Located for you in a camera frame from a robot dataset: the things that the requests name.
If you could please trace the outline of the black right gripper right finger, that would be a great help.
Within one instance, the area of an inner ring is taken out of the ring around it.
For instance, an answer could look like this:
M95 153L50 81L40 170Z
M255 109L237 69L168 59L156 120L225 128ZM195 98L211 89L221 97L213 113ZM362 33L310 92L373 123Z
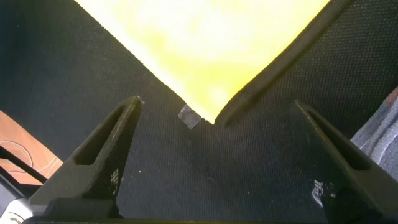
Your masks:
M327 219L397 219L397 181L311 106L295 100L290 116Z

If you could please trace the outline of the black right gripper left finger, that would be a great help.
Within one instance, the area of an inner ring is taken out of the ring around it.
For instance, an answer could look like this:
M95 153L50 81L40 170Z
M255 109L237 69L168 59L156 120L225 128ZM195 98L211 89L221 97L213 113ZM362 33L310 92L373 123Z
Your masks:
M115 200L141 108L138 96L120 102L29 203L44 207L59 198Z

